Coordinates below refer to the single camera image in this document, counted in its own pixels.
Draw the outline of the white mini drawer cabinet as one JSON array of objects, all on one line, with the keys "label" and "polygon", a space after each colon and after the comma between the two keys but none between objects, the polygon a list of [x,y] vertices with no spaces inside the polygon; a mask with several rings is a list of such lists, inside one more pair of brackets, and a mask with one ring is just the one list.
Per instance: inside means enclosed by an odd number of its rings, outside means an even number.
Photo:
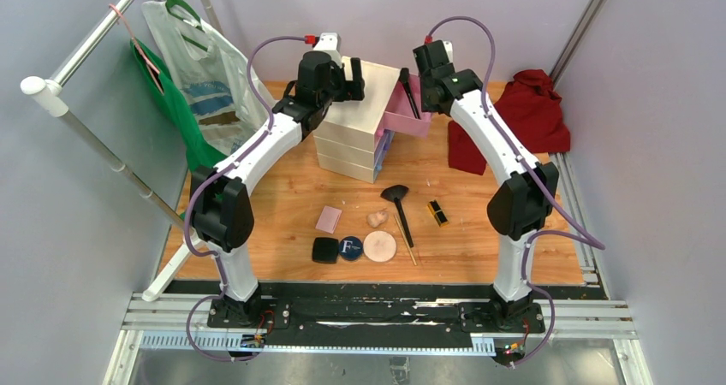
[{"label": "white mini drawer cabinet", "polygon": [[360,64],[365,98],[333,103],[313,139],[321,169],[374,183],[394,137],[384,127],[384,113],[399,70],[374,62]]}]

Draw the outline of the thin gold brush handle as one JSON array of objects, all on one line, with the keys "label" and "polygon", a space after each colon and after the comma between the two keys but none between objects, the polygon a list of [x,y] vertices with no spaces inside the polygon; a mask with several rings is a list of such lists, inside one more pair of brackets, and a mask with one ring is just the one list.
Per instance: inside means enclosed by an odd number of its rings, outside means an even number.
[{"label": "thin gold brush handle", "polygon": [[405,247],[407,248],[408,255],[411,258],[411,261],[412,261],[413,265],[414,266],[418,266],[418,262],[416,260],[416,257],[414,256],[413,248],[408,243],[408,240],[407,240],[407,237],[406,237],[406,234],[405,234],[405,230],[404,230],[404,228],[402,226],[402,222],[401,222],[401,220],[400,220],[400,218],[399,218],[399,216],[397,214],[394,214],[394,220],[395,220],[396,225],[398,226],[399,231],[400,231],[400,233],[402,235],[403,243],[404,243]]}]

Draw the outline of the black fan makeup brush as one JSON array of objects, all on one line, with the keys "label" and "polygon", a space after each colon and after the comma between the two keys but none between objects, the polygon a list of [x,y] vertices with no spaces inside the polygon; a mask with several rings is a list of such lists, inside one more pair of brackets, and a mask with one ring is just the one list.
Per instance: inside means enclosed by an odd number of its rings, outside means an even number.
[{"label": "black fan makeup brush", "polygon": [[408,243],[411,245],[411,247],[414,247],[413,237],[411,235],[411,231],[408,226],[408,220],[406,218],[405,211],[402,206],[402,201],[404,200],[408,191],[409,191],[409,188],[404,185],[394,185],[394,186],[385,188],[380,193],[380,197],[385,199],[386,201],[392,202],[396,206],[396,210],[397,210],[398,216],[402,222],[402,226],[405,230],[405,234],[406,234]]}]

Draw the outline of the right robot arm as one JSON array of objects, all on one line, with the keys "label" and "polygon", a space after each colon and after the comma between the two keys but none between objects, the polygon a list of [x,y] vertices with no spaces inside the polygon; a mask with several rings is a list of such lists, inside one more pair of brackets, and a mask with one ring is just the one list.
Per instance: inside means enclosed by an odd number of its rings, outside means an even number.
[{"label": "right robot arm", "polygon": [[498,184],[486,207],[499,234],[498,268],[489,308],[491,323],[509,331],[521,323],[531,301],[527,274],[536,232],[553,211],[559,171],[541,163],[514,136],[492,104],[484,83],[470,69],[455,70],[450,45],[427,38],[413,50],[422,108],[444,114],[476,145]]}]

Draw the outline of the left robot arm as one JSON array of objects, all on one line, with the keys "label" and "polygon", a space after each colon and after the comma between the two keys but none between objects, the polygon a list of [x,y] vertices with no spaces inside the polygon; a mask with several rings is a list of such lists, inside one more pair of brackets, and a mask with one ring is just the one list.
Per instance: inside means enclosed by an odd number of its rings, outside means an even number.
[{"label": "left robot arm", "polygon": [[224,306],[239,326],[255,326],[263,308],[247,248],[254,227],[250,201],[254,188],[282,156],[320,125],[334,102],[364,97],[358,57],[343,63],[326,52],[308,51],[299,63],[296,80],[288,83],[267,123],[215,167],[193,173],[186,219],[216,262],[221,294],[215,303]]}]

